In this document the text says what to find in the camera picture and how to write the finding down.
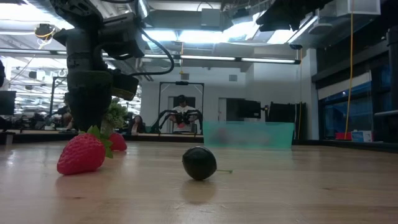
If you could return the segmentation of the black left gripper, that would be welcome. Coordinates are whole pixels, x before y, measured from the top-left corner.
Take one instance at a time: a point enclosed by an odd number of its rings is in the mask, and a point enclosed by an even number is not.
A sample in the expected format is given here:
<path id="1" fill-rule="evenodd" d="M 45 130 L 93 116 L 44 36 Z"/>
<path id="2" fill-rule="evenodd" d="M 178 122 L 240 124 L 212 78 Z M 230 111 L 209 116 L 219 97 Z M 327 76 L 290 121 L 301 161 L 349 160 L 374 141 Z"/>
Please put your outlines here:
<path id="1" fill-rule="evenodd" d="M 111 102 L 111 91 L 103 88 L 110 88 L 113 80 L 100 47 L 97 32 L 67 30 L 68 105 L 80 131 L 100 128 Z"/>

